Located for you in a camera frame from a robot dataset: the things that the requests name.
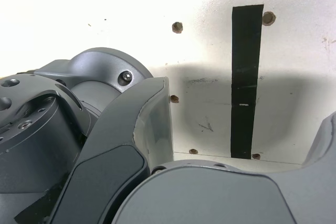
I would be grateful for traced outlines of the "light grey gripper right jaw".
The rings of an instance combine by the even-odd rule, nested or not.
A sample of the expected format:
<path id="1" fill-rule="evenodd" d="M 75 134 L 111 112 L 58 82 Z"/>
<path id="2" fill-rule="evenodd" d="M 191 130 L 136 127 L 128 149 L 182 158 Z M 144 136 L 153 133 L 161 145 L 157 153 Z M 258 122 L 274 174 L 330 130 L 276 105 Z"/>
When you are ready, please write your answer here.
<path id="1" fill-rule="evenodd" d="M 335 115 L 323 120 L 299 169 L 175 162 L 142 182 L 113 223 L 335 223 Z"/>

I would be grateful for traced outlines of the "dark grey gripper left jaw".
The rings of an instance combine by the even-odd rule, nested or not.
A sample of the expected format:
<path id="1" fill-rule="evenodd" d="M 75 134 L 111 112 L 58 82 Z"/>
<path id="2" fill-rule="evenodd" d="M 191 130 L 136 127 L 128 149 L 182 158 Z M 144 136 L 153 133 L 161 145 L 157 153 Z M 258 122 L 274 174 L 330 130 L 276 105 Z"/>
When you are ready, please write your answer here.
<path id="1" fill-rule="evenodd" d="M 148 78 L 99 116 L 49 222 L 111 223 L 152 169 L 172 160 L 169 80 Z"/>

